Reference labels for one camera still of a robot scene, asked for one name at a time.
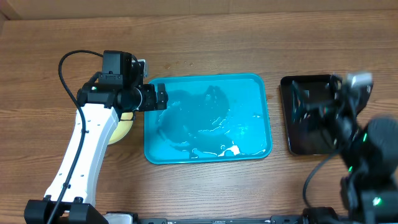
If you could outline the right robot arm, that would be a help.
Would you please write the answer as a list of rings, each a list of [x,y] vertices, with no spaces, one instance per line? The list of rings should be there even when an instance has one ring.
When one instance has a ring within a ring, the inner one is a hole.
[[[357,116],[373,90],[371,73],[330,75],[315,82],[316,99],[303,84],[292,81],[292,122],[307,123],[310,143],[315,134],[340,155],[349,174],[341,179],[340,195],[348,218],[345,223],[397,223],[397,120],[390,116],[371,119],[365,127]]]

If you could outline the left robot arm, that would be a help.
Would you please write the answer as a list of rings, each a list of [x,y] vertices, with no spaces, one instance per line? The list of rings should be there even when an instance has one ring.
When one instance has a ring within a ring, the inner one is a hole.
[[[95,209],[96,186],[107,146],[124,113],[165,110],[164,84],[145,84],[147,63],[133,54],[106,50],[102,70],[76,95],[73,134],[62,164],[43,199],[29,200],[26,223],[139,223],[136,214]]]

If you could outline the green plate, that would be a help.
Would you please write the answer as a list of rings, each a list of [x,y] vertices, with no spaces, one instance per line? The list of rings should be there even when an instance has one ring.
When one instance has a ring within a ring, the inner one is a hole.
[[[121,120],[119,121],[116,129],[114,130],[111,138],[109,139],[109,145],[114,144],[120,140],[130,131],[134,122],[134,113],[123,113]]]

